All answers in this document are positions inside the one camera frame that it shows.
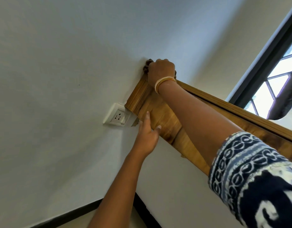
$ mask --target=wooden beam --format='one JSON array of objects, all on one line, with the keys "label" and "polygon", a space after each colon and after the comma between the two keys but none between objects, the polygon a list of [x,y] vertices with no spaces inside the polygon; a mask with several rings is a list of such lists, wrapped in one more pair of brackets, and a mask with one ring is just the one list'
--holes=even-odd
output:
[{"label": "wooden beam", "polygon": [[[292,131],[256,116],[219,98],[177,81],[186,91],[230,119],[243,130],[254,134],[292,161]],[[148,85],[144,75],[130,95],[125,107],[143,120],[151,112],[151,128],[162,126],[161,137],[206,175],[209,166],[190,141],[178,118],[164,100]]]}]

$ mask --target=patterned sleeve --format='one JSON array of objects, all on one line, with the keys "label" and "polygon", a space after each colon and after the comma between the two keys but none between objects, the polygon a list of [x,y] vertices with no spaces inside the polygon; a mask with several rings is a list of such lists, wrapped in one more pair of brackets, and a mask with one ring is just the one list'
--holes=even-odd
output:
[{"label": "patterned sleeve", "polygon": [[292,227],[292,162],[252,134],[224,142],[208,184],[242,225]]}]

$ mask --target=gold bangle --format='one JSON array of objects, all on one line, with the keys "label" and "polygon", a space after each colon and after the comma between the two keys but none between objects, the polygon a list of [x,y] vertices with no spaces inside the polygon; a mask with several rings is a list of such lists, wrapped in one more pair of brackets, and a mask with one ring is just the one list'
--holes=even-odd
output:
[{"label": "gold bangle", "polygon": [[167,76],[167,77],[163,77],[159,80],[157,80],[156,84],[155,84],[155,91],[157,94],[159,94],[159,86],[164,82],[164,81],[167,81],[167,80],[173,80],[175,82],[177,82],[173,77],[170,77],[170,76]]}]

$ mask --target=black window frame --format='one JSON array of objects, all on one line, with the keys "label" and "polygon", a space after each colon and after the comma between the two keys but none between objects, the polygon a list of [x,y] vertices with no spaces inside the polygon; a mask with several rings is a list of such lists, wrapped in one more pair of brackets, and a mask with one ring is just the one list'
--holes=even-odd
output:
[{"label": "black window frame", "polygon": [[255,66],[235,91],[229,103],[245,108],[292,44],[292,14]]}]

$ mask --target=forearm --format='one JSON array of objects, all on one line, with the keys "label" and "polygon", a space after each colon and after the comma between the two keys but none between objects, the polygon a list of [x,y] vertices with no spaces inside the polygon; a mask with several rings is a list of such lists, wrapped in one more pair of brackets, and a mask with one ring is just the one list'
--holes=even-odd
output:
[{"label": "forearm", "polygon": [[159,86],[159,93],[208,165],[212,164],[224,140],[242,130],[174,81],[163,82]]},{"label": "forearm", "polygon": [[138,176],[144,158],[130,152],[88,228],[129,227]]}]

